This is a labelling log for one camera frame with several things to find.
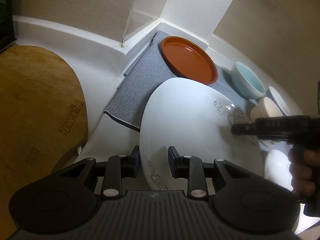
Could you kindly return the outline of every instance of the light blue bowl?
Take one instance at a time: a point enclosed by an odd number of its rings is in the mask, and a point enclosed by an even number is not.
[[[245,64],[237,61],[231,70],[231,79],[240,93],[246,98],[263,97],[266,89],[257,75]]]

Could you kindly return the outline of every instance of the beige bowl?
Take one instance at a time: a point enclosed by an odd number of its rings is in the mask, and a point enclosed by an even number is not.
[[[267,97],[261,98],[259,104],[252,108],[250,112],[250,120],[254,122],[256,118],[283,116],[278,106]],[[270,140],[260,140],[267,147],[272,147],[278,142]]]

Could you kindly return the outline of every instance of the screw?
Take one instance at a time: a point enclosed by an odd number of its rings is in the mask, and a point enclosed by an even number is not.
[[[194,190],[192,190],[192,191],[190,192],[190,194],[191,194],[191,196],[193,196],[193,197],[198,197],[198,198],[204,197],[204,196],[207,195],[207,193],[206,193],[204,190],[202,190],[202,189],[194,189]]]
[[[119,195],[119,191],[115,188],[107,188],[103,191],[103,194],[107,197],[115,197]]]

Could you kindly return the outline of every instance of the wooden cutting board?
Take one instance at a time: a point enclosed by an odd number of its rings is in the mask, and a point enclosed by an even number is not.
[[[34,46],[0,54],[0,240],[16,230],[8,203],[19,188],[63,166],[87,140],[84,95],[72,68]]]

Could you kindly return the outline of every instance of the floral pattern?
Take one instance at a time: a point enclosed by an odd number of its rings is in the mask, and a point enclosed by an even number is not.
[[[231,103],[231,106],[227,105],[225,101],[222,98],[218,98],[214,102],[215,107],[217,108],[217,113],[219,115],[223,115],[225,112],[227,112],[228,116],[228,122],[233,125],[235,123],[250,123],[249,120],[247,120],[244,113],[239,108],[235,108],[235,106]],[[251,140],[251,136],[249,135],[237,135],[239,136],[239,139],[242,143],[249,143],[253,146],[258,146],[258,143],[255,143]]]
[[[162,182],[160,175],[155,173],[155,169],[151,161],[148,161],[148,165],[151,168],[150,178],[152,179],[153,184],[155,184],[159,190],[169,190],[168,187]]]

